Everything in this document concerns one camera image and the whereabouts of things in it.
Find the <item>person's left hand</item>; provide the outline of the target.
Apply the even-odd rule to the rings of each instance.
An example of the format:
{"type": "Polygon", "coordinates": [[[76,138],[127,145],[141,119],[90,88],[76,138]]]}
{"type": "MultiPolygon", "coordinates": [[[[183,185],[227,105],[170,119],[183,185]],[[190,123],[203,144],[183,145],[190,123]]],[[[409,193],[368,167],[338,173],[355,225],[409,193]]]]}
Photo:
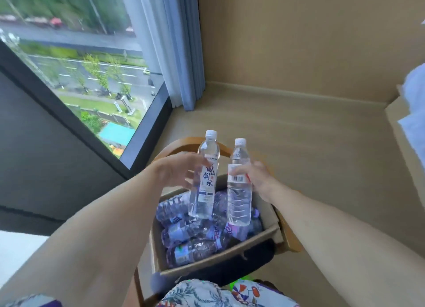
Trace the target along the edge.
{"type": "Polygon", "coordinates": [[[194,152],[180,152],[173,154],[162,159],[154,161],[147,166],[148,171],[154,180],[159,182],[164,187],[181,186],[181,153],[194,153],[194,152]]]}

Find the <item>person's right hand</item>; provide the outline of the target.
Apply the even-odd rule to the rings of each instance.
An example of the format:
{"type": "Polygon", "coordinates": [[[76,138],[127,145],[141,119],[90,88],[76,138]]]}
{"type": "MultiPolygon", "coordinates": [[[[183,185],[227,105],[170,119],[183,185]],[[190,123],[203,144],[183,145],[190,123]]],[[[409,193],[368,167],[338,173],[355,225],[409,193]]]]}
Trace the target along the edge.
{"type": "Polygon", "coordinates": [[[270,204],[276,203],[282,185],[269,173],[265,165],[261,162],[233,165],[228,169],[228,172],[229,170],[231,170],[231,174],[235,175],[247,173],[251,179],[251,184],[260,197],[270,204]]]}

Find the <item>clear water bottle white label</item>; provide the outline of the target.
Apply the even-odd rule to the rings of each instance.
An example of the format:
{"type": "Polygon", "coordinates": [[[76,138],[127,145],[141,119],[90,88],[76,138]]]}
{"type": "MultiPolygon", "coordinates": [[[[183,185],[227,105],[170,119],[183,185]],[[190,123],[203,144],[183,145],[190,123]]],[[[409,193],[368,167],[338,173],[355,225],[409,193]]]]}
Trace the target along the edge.
{"type": "Polygon", "coordinates": [[[220,158],[216,131],[206,131],[205,140],[199,146],[198,154],[205,157],[210,165],[195,168],[194,188],[190,193],[188,214],[198,219],[209,219],[213,213],[218,160],[220,158]]]}

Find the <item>clear water bottle striped label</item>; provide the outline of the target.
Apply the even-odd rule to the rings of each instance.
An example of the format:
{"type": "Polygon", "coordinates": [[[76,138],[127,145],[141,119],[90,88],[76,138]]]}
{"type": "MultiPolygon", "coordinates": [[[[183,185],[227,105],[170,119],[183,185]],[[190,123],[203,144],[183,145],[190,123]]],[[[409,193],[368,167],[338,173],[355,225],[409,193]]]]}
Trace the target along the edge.
{"type": "MultiPolygon", "coordinates": [[[[250,164],[247,151],[247,141],[244,138],[235,139],[235,147],[231,155],[230,169],[233,165],[250,164]]],[[[227,220],[238,227],[246,227],[251,222],[252,184],[251,182],[230,182],[227,176],[227,220]]]]}

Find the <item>person's left forearm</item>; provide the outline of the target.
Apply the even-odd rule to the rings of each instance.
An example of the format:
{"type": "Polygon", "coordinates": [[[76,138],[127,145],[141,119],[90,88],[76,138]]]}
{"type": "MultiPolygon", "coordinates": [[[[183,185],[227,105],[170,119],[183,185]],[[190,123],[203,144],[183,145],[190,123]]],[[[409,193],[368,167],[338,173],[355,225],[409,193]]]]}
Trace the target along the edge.
{"type": "Polygon", "coordinates": [[[84,207],[0,289],[0,305],[43,296],[64,307],[122,307],[163,187],[150,165],[84,207]]]}

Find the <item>person's right forearm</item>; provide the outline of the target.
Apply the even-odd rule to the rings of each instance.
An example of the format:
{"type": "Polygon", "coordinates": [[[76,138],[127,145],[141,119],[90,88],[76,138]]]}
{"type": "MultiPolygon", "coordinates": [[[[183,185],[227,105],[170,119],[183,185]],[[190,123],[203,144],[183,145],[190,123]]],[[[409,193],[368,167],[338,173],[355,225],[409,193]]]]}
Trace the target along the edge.
{"type": "Polygon", "coordinates": [[[425,259],[371,225],[271,179],[267,195],[351,307],[425,307],[425,259]]]}

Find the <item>pile of purple label bottles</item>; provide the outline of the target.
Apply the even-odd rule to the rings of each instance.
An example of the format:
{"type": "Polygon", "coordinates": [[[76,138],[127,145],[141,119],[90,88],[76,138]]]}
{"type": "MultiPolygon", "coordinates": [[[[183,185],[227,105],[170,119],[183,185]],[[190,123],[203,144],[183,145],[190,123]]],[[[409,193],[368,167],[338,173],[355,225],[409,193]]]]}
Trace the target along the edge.
{"type": "Polygon", "coordinates": [[[263,225],[257,208],[251,209],[248,226],[227,221],[227,192],[215,193],[212,216],[207,219],[188,214],[190,192],[183,192],[158,204],[156,219],[162,225],[162,245],[169,268],[188,265],[223,252],[261,233],[263,225]]]}

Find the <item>wooden chair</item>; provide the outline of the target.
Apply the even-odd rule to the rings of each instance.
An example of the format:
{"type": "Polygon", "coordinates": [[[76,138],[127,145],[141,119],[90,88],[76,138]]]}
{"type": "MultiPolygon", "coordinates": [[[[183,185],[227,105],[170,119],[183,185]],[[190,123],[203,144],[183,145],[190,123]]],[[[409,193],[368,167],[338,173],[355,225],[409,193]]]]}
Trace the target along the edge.
{"type": "Polygon", "coordinates": [[[141,257],[123,307],[155,307],[160,298],[167,293],[167,288],[173,287],[177,280],[194,275],[196,272],[205,271],[212,274],[219,263],[223,264],[229,261],[242,263],[242,267],[246,267],[245,270],[231,265],[232,269],[229,271],[247,274],[258,270],[276,255],[289,251],[301,252],[303,246],[277,208],[256,195],[253,195],[252,201],[258,205],[261,211],[262,223],[266,230],[243,244],[236,245],[204,262],[196,262],[193,266],[186,265],[169,271],[160,271],[164,265],[165,256],[159,252],[159,245],[155,244],[155,237],[159,236],[160,225],[154,223],[144,250],[144,253],[148,252],[150,255],[150,260],[147,262],[148,269],[146,272],[141,269],[144,261],[144,258],[141,257]]]}

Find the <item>brown cardboard box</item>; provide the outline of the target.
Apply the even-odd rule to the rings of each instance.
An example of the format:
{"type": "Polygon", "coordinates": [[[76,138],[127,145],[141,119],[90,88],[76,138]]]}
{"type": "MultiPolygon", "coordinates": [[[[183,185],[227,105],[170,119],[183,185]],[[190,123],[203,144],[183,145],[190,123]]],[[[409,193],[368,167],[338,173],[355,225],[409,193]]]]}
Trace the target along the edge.
{"type": "Polygon", "coordinates": [[[275,245],[283,244],[284,238],[281,235],[278,216],[271,204],[265,202],[257,193],[252,195],[252,203],[254,207],[259,209],[260,220],[265,227],[259,235],[252,237],[238,245],[229,249],[223,250],[220,253],[213,254],[205,259],[186,264],[182,267],[168,267],[166,261],[166,250],[161,243],[161,231],[164,229],[157,219],[154,219],[151,233],[151,255],[153,273],[158,273],[165,277],[184,277],[195,271],[204,270],[207,267],[219,269],[218,265],[224,261],[230,261],[234,257],[239,257],[244,261],[254,261],[254,258],[249,258],[248,253],[252,248],[266,244],[270,247],[272,256],[274,255],[275,245]]]}

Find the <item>blue-grey curtain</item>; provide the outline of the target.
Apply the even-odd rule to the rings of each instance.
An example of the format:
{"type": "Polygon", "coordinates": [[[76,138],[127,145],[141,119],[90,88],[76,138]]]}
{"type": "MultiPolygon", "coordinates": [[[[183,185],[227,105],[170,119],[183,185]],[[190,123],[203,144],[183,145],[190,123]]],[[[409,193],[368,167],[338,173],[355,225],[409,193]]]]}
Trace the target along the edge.
{"type": "Polygon", "coordinates": [[[206,88],[199,0],[163,0],[185,111],[194,111],[206,88]]]}

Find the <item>floral patterned shorts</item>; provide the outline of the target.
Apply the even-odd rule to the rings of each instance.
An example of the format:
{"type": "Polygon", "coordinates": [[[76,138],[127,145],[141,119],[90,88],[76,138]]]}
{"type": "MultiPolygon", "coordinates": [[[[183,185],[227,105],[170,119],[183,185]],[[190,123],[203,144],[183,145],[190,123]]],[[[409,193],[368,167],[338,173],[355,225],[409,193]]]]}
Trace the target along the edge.
{"type": "Polygon", "coordinates": [[[237,280],[231,289],[198,279],[178,283],[156,307],[300,307],[269,283],[237,280]]]}

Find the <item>white sheer curtain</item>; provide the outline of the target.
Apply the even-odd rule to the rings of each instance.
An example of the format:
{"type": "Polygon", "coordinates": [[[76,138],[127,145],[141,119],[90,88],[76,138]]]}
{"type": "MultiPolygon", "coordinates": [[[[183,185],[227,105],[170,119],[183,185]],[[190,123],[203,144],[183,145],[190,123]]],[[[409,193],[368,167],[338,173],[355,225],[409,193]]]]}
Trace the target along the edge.
{"type": "Polygon", "coordinates": [[[156,79],[162,76],[173,107],[183,105],[164,0],[123,0],[136,41],[156,79]]]}

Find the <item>white bedding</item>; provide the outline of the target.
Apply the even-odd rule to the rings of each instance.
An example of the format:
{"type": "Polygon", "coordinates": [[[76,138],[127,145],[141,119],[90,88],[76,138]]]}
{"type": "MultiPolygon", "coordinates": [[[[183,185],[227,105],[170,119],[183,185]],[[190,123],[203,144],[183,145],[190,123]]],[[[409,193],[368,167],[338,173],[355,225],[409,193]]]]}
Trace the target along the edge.
{"type": "Polygon", "coordinates": [[[401,88],[409,114],[398,123],[425,172],[425,63],[407,74],[401,88]]]}

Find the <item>glass window with dark frame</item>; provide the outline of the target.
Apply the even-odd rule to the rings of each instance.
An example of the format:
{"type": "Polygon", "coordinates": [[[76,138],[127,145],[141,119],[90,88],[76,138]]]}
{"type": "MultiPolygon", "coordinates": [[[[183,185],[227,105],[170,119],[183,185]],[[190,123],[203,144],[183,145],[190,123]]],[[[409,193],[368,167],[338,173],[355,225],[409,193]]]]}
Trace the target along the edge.
{"type": "Polygon", "coordinates": [[[171,103],[123,0],[0,0],[0,70],[120,173],[148,165],[171,103]]]}

